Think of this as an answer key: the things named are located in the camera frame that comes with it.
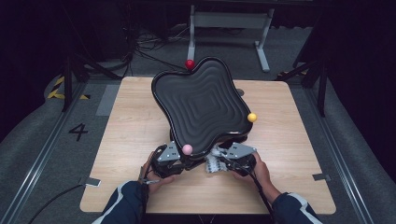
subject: ball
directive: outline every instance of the ball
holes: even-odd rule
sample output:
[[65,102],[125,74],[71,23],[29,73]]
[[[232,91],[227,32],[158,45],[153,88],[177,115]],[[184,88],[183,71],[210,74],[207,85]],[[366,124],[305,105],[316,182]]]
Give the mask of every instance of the ball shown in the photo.
[[191,59],[188,59],[188,60],[184,63],[184,65],[186,65],[186,68],[187,68],[187,69],[191,70],[192,68],[194,68],[194,61],[191,60]]
[[255,113],[250,113],[247,115],[247,120],[253,123],[257,120],[257,115]]
[[192,146],[191,145],[184,145],[183,148],[181,149],[183,151],[184,155],[190,156],[192,153]]

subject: dark background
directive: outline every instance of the dark background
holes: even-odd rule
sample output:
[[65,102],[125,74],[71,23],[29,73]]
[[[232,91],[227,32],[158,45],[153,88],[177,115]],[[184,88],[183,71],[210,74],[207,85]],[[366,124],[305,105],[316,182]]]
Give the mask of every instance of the dark background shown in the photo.
[[[49,11],[47,1],[0,2],[0,141],[44,104],[44,89],[59,75],[67,52],[59,29],[69,35],[69,49],[102,62],[127,52],[123,28],[132,24],[136,31],[143,26],[166,36],[168,28],[188,17],[188,13],[178,13],[188,12],[181,7],[140,6],[140,16],[128,23],[131,17],[125,12],[126,1],[70,0],[64,1],[68,18],[62,17],[56,24],[50,19],[56,12],[62,14],[56,3],[52,1],[52,6],[58,12]],[[343,9],[324,11],[299,61],[326,56],[329,79],[340,101],[395,180],[395,7],[369,0],[343,4]],[[314,26],[320,13],[318,9],[282,8],[276,10],[273,25]]]

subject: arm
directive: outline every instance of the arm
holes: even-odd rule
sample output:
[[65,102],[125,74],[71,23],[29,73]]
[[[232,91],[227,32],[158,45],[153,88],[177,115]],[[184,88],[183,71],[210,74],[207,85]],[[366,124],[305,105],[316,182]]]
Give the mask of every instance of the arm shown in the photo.
[[[149,166],[151,153],[148,161],[143,165],[142,174],[152,169]],[[159,178],[153,172],[148,172],[148,180],[160,180],[155,184],[146,185],[139,181],[128,181],[117,187],[111,195],[103,213],[92,224],[137,224],[140,223],[144,215],[144,208],[146,206],[148,193],[154,193],[162,185],[169,184],[175,180],[174,176],[166,177],[165,179]]]
[[[301,196],[295,193],[281,193],[271,182],[267,165],[258,153],[253,154],[256,159],[254,174],[262,186],[262,191],[274,210],[274,219],[278,223],[320,223],[312,207]],[[233,172],[233,177],[243,180],[257,189],[253,179]]]

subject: sleeve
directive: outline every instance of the sleeve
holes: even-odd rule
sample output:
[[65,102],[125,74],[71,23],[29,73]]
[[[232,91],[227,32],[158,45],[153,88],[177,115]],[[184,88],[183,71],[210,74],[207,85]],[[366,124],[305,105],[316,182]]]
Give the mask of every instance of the sleeve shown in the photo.
[[102,215],[92,224],[138,224],[142,206],[142,185],[137,181],[121,184],[111,195]]
[[283,193],[272,204],[278,223],[321,223],[311,205],[296,193]]

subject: gray carpet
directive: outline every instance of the gray carpet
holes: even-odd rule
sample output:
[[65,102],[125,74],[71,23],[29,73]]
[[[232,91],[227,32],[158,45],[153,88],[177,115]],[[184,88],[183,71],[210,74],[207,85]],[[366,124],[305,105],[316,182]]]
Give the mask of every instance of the gray carpet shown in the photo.
[[[292,69],[291,65],[310,33],[310,29],[271,29],[264,51],[271,72],[264,74],[259,65],[253,42],[260,36],[256,31],[245,30],[239,35],[229,35],[218,30],[203,30],[196,37],[196,61],[205,56],[215,56],[226,62],[235,79],[273,80],[282,71]],[[188,42],[179,40],[161,49],[147,51],[147,54],[169,63],[183,66],[187,57]],[[127,76],[152,77],[162,70],[170,69],[162,63],[134,56],[132,71]],[[117,71],[122,75],[124,70]],[[288,81],[294,100],[302,116],[313,148],[324,174],[331,177],[328,182],[337,211],[333,215],[322,216],[324,223],[360,223],[349,200],[344,183],[334,166],[330,147],[318,125],[315,110],[309,105],[304,90],[298,83],[300,77]],[[49,83],[44,94],[49,93],[55,79]],[[97,149],[101,142],[108,114],[114,102],[119,81],[108,80],[102,75],[92,75],[84,94],[90,100],[78,100],[49,157],[41,176],[21,210],[16,223],[27,223],[37,209],[51,197],[65,189],[74,187],[82,176],[90,174]],[[0,214],[3,215],[19,186],[23,182],[35,157],[45,144],[62,110],[63,101],[48,99],[47,102],[28,116],[16,127],[0,145]],[[326,94],[326,121],[340,146],[346,163],[361,191],[374,223],[396,223],[396,187],[377,162],[371,149],[353,124],[328,85]],[[85,131],[79,141],[78,135],[69,133],[79,124],[85,124]],[[79,210],[83,189],[71,191],[57,199],[45,209],[35,223],[91,223],[99,214],[87,214]],[[233,217],[234,221],[215,217],[213,223],[260,223],[261,217]],[[164,223],[209,223],[210,218],[201,221],[193,217],[162,217]]]

